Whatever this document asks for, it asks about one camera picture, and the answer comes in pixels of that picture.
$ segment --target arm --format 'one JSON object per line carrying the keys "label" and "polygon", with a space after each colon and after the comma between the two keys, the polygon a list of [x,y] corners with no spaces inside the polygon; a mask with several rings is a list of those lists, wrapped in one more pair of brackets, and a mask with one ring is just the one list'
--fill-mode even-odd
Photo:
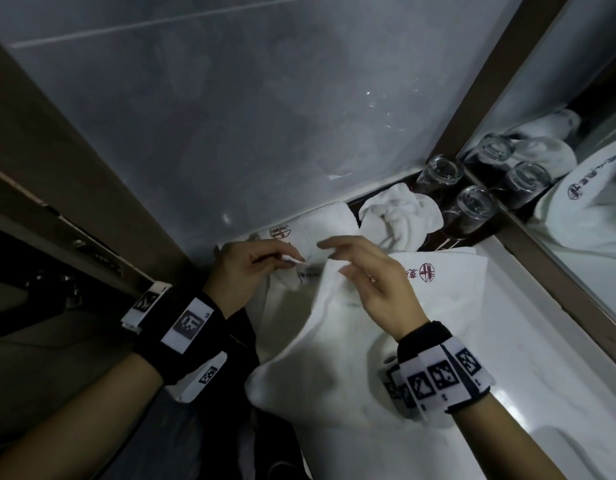
{"label": "arm", "polygon": [[[304,260],[295,248],[282,241],[224,246],[203,289],[219,308],[221,322],[248,302],[266,274],[294,266],[282,261],[281,255]],[[205,362],[200,358],[204,352],[200,350],[201,342],[198,350],[194,346],[199,337],[185,355],[173,356],[172,350],[163,350],[160,339],[177,318],[168,316],[170,321],[145,328],[135,346],[136,353],[128,355],[1,455],[0,480],[82,480],[101,468],[164,381],[176,383],[190,372],[186,369],[190,364],[195,370]],[[213,335],[210,341],[219,342],[220,337]]]}
{"label": "arm", "polygon": [[0,456],[0,480],[88,478],[124,440],[163,381],[132,353]]}
{"label": "arm", "polygon": [[[340,272],[352,280],[372,320],[395,340],[429,323],[403,267],[367,239],[331,237],[319,247],[335,248],[331,258],[351,262]],[[492,394],[453,417],[488,479],[566,480]]]}

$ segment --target clear glass cup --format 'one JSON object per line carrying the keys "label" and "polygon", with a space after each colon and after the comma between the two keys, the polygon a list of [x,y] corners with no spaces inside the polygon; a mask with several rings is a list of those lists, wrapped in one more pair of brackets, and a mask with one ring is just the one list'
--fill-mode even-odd
{"label": "clear glass cup", "polygon": [[538,163],[521,162],[490,189],[510,210],[516,210],[534,199],[552,183],[550,173]]}
{"label": "clear glass cup", "polygon": [[430,159],[419,174],[411,190],[417,194],[428,195],[435,202],[443,200],[445,192],[456,185],[463,177],[463,166],[445,155]]}
{"label": "clear glass cup", "polygon": [[464,188],[455,202],[441,211],[443,228],[428,236],[422,250],[454,248],[492,218],[497,210],[498,203],[492,193],[476,185]]}
{"label": "clear glass cup", "polygon": [[490,133],[465,157],[463,164],[487,187],[498,182],[510,169],[507,160],[514,154],[512,140]]}

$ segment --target white countertop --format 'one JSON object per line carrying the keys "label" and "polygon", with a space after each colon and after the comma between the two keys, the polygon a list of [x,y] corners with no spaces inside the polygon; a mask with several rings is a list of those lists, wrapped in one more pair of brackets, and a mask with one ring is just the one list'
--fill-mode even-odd
{"label": "white countertop", "polygon": [[[569,453],[546,450],[574,470],[571,480],[616,480],[615,364],[496,239],[477,249],[490,258],[488,278],[482,318],[464,341],[496,377],[493,393],[531,434],[566,439]],[[456,426],[297,434],[315,480],[484,478]]]}

